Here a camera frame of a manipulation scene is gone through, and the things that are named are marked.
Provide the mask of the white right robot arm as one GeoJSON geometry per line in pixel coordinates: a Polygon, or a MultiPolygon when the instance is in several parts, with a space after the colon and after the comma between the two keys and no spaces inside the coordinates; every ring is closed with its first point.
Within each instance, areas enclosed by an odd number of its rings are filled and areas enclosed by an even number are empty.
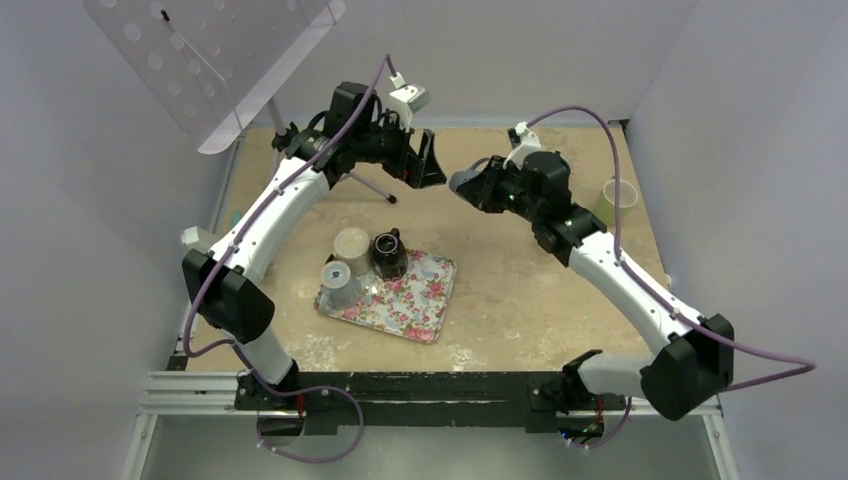
{"type": "Polygon", "coordinates": [[[641,267],[615,249],[615,237],[572,199],[571,169],[556,152],[530,154],[521,166],[503,157],[480,160],[481,170],[454,173],[449,188],[476,209],[509,211],[527,220],[537,244],[592,284],[634,326],[645,358],[590,350],[564,365],[557,401],[564,412],[602,394],[646,400],[660,415],[679,420],[733,380],[732,339],[723,316],[702,316],[673,299],[641,267]]]}

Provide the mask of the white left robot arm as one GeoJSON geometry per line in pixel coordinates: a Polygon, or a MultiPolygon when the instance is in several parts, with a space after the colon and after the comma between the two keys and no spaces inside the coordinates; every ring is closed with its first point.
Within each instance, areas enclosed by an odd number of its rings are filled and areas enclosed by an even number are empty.
{"type": "Polygon", "coordinates": [[[259,395],[272,408],[297,399],[298,367],[273,332],[275,305],[258,284],[297,223],[359,162],[378,164],[413,189],[446,181],[434,133],[424,131],[418,148],[410,144],[412,117],[429,103],[429,93],[400,78],[392,83],[385,100],[372,86],[338,85],[328,109],[284,137],[277,171],[236,226],[183,258],[188,319],[202,317],[222,334],[221,344],[262,378],[259,395]]]}

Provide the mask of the light green mug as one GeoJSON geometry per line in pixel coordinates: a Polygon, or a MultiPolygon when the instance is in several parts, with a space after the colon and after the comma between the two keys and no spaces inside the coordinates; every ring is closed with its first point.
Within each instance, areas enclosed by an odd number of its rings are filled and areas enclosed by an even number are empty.
{"type": "Polygon", "coordinates": [[[606,226],[615,225],[616,213],[624,216],[639,201],[638,189],[627,180],[608,180],[599,191],[592,212],[606,226]]]}

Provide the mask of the small blue-grey mug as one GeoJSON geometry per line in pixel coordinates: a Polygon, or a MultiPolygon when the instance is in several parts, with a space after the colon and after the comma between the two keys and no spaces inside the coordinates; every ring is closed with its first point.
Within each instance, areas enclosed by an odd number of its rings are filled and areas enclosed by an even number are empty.
{"type": "Polygon", "coordinates": [[[480,171],[478,168],[483,165],[485,166],[489,162],[488,158],[482,158],[475,161],[471,166],[464,170],[459,170],[453,173],[448,181],[449,189],[459,195],[459,188],[467,183],[470,180],[473,180],[477,176],[480,175],[480,171]]]}

